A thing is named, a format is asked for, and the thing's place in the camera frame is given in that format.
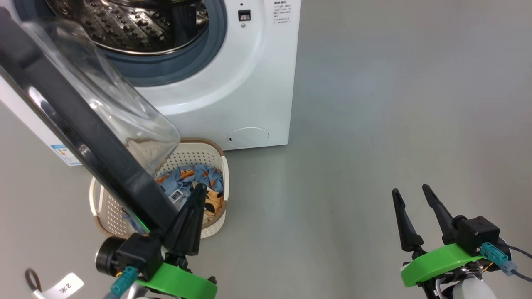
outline laundry basket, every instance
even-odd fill
[[[223,204],[216,216],[202,225],[201,238],[206,238],[216,234],[226,219],[227,199],[229,198],[229,169],[222,149],[207,139],[182,139],[156,177],[163,171],[170,171],[191,164],[206,164],[218,168],[222,172]],[[105,236],[128,238],[136,232],[129,221],[122,217],[125,212],[120,203],[105,190],[96,178],[90,182],[89,202],[96,226]]]

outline floor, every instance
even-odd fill
[[[190,266],[215,275],[217,299],[424,298],[404,288],[391,192],[425,249],[442,245],[421,185],[449,211],[483,215],[532,250],[532,9],[508,0],[305,0],[287,146],[227,153],[227,221]],[[75,272],[77,299],[102,297],[104,237],[90,175],[63,162],[0,107],[0,280],[30,298]],[[532,263],[514,260],[532,275]],[[499,298],[532,284],[500,272]]]

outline washing machine door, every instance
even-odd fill
[[[155,183],[178,130],[65,20],[16,24],[0,9],[0,71],[92,174],[148,230],[175,207]]]

